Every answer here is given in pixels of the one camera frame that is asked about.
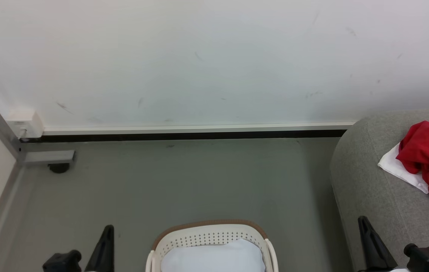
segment white cloth in basket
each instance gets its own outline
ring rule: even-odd
[[[177,247],[161,261],[162,272],[264,272],[260,249],[239,239],[221,246]]]

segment gray floor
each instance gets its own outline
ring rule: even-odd
[[[107,224],[116,270],[143,271],[164,229],[208,219],[249,219],[266,231],[280,271],[348,272],[349,253],[329,179],[338,138],[229,139],[35,145],[77,150],[73,168],[30,167],[35,182],[7,260],[41,271],[78,249],[82,268]]]

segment gray sofa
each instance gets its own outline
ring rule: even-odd
[[[429,246],[429,195],[377,166],[411,125],[429,121],[429,110],[398,111],[366,117],[338,143],[330,172],[354,271],[365,269],[357,218],[365,215],[398,265],[409,258],[404,246]]]

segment black baseboard strip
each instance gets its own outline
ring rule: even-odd
[[[201,140],[201,139],[253,139],[253,138],[321,138],[341,137],[345,129],[303,130],[303,131],[243,131],[243,132],[201,132],[201,133],[158,133],[158,134],[100,134],[100,135],[57,135],[22,139],[22,143],[63,143],[102,141],[159,141],[159,140]]]

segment white cloth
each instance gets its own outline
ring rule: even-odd
[[[222,246],[177,247],[161,261],[163,272],[265,272],[261,250],[244,239]]]
[[[406,181],[412,186],[420,189],[424,193],[429,193],[428,191],[429,187],[427,183],[423,180],[422,175],[420,173],[419,174],[409,173],[406,170],[406,168],[404,168],[404,165],[402,164],[402,162],[396,159],[398,154],[399,154],[399,143],[394,148],[392,148],[388,153],[382,156],[377,166],[384,169],[386,172],[389,172],[390,174],[393,174],[394,176],[402,179],[403,181]]]

